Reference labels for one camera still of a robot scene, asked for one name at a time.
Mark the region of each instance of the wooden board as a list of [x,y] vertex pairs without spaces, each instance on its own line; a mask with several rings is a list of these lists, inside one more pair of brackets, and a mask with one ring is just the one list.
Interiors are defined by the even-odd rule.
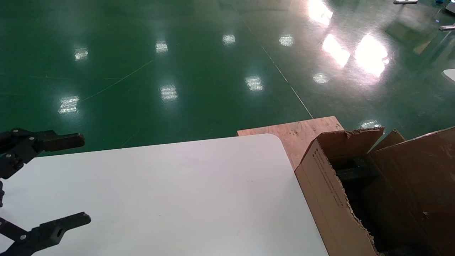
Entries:
[[310,142],[324,132],[344,130],[336,117],[317,118],[237,131],[239,136],[271,133],[280,138],[294,170]]

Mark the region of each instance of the white table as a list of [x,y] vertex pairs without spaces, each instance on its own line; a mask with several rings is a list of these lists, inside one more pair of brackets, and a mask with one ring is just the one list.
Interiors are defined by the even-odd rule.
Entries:
[[455,84],[455,69],[446,69],[442,72],[442,76]]
[[92,218],[36,256],[328,255],[271,134],[36,158],[4,184],[0,216],[26,230]]

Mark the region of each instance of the floor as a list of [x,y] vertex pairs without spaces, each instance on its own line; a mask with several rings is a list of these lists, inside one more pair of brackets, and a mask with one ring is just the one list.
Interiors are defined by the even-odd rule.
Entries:
[[455,22],[432,0],[0,2],[0,130],[66,153],[334,115],[413,138],[455,124]]

